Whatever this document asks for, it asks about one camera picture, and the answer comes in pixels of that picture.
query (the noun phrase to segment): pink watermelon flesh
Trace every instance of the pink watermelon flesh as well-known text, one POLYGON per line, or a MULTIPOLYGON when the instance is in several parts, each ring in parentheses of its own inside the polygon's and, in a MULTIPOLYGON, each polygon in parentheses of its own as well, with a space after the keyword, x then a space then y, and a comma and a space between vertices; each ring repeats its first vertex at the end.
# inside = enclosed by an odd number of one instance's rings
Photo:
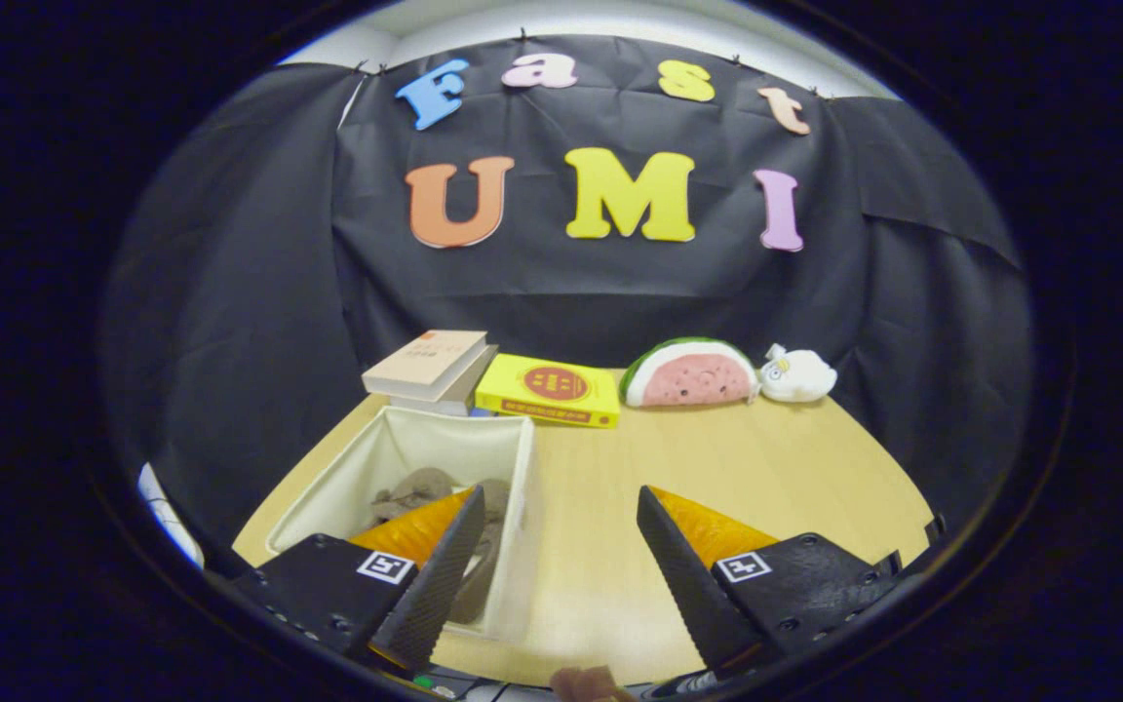
POLYGON ((643 405, 716 404, 748 400, 748 370, 720 354, 675 358, 652 373, 643 388, 643 405))

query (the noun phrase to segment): watermelon plush toy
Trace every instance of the watermelon plush toy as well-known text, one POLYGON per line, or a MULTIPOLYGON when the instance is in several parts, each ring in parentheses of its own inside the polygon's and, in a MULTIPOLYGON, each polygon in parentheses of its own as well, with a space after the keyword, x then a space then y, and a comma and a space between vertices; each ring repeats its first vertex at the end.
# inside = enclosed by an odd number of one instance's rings
POLYGON ((757 368, 739 348, 716 338, 672 338, 627 368, 618 393, 630 408, 661 404, 752 403, 757 368))

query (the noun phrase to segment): green rind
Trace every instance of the green rind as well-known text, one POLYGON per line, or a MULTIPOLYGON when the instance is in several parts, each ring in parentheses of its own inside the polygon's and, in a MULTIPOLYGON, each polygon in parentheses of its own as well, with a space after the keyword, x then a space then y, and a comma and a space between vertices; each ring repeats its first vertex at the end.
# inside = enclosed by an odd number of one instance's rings
POLYGON ((647 354, 643 354, 639 358, 636 358, 636 363, 629 365, 629 367, 627 368, 627 373, 623 373, 623 379, 621 380, 621 382, 618 383, 618 399, 623 401, 623 403, 627 403, 627 389, 630 386, 630 383, 632 383, 632 377, 636 377, 636 373, 639 372, 640 366, 643 365, 643 361, 647 361, 649 356, 656 354, 656 352, 659 352, 661 348, 665 348, 667 346, 675 346, 677 344, 692 344, 696 341, 721 344, 722 346, 730 348, 730 350, 734 352, 737 356, 742 358, 745 363, 748 364, 749 367, 754 370, 754 372, 755 370, 757 370, 757 366, 752 365, 752 361, 749 359, 748 355, 743 354, 743 352, 739 350, 739 348, 736 348, 736 346, 732 345, 731 343, 722 341, 722 339, 720 338, 710 338, 707 336, 681 336, 678 338, 672 338, 668 341, 663 341, 652 347, 651 350, 648 350, 647 354))

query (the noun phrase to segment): letter m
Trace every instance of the letter m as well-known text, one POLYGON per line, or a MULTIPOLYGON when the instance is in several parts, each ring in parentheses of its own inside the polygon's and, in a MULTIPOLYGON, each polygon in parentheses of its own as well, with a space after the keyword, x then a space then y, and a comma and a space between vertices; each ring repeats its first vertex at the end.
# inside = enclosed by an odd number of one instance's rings
POLYGON ((695 161, 683 154, 660 152, 643 165, 637 180, 627 173, 610 148, 575 148, 565 155, 578 180, 574 221, 565 231, 575 239, 604 239, 610 222, 602 217, 602 204, 610 209, 623 236, 636 234, 643 222, 643 236, 652 240, 692 240, 696 227, 687 218, 687 174, 695 161))

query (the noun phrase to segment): human hand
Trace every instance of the human hand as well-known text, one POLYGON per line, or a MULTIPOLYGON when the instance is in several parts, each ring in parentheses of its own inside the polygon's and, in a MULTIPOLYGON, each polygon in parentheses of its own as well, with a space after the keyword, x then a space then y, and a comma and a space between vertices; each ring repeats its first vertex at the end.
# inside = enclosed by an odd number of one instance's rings
POLYGON ((562 702, 636 702, 630 692, 614 684, 610 666, 562 668, 550 676, 549 687, 562 702))

